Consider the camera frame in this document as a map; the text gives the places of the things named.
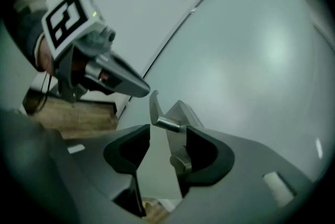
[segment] metal door handle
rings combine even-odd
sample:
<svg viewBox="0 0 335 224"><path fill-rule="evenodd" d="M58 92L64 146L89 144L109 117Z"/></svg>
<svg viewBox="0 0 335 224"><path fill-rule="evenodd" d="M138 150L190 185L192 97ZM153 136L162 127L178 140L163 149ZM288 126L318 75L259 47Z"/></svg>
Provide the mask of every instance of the metal door handle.
<svg viewBox="0 0 335 224"><path fill-rule="evenodd" d="M163 114L157 99L158 91L152 92L149 98L150 119L154 126L158 126L173 132L179 132L180 122L168 118Z"/></svg>

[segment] sleeve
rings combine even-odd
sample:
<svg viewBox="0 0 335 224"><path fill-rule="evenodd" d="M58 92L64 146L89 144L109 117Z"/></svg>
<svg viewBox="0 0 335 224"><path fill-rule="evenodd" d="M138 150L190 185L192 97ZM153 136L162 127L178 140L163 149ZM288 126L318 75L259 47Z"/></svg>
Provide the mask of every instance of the sleeve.
<svg viewBox="0 0 335 224"><path fill-rule="evenodd" d="M46 11L46 0L13 0L4 12L4 23L9 34L37 69L39 41L43 37L41 20Z"/></svg>

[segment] dark sleeve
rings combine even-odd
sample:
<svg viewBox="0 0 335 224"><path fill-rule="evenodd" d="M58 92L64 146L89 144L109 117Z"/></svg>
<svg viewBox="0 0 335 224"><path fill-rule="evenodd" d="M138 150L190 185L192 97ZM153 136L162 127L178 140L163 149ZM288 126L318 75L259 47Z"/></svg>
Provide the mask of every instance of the dark sleeve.
<svg viewBox="0 0 335 224"><path fill-rule="evenodd" d="M41 20L46 11L46 0L8 0L4 9L9 34L34 67L35 47L43 33Z"/></svg>

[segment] wooden floor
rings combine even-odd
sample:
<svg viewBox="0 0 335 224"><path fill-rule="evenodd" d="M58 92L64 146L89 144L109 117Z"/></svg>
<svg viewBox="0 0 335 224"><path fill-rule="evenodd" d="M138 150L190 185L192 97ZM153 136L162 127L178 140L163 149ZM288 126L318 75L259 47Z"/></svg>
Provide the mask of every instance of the wooden floor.
<svg viewBox="0 0 335 224"><path fill-rule="evenodd" d="M38 99L36 94L27 96L25 108L28 113ZM114 131L117 126L112 104L70 104L53 97L48 97L43 109L31 117L47 128L58 129L65 139L99 136Z"/></svg>

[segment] cable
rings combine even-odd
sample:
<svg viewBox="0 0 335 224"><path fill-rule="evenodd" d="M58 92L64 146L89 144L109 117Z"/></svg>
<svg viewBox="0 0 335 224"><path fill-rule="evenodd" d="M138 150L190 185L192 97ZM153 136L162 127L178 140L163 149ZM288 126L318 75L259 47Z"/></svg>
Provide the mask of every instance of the cable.
<svg viewBox="0 0 335 224"><path fill-rule="evenodd" d="M44 77L44 80L43 80L43 83L42 83L41 91L40 91L41 96L40 96L40 98L38 99L37 106L36 106L36 108L35 108L35 111L33 112L34 114L35 114L35 113L39 113L39 112L44 108L44 106L45 106L45 104L46 104L46 102L47 102L47 100L48 100L48 94L49 94L49 89L50 89L50 84L51 84L51 78L52 78L51 75L49 75L49 83L48 83L48 89L47 89L47 91L46 91L46 96L45 96L45 98L44 98L44 101L43 101L42 106L39 107L39 105L41 104L42 99L43 99L43 92L42 92L42 90L43 90L44 82L46 81L47 75L48 75L48 74L46 73L46 75L45 75L45 77Z"/></svg>

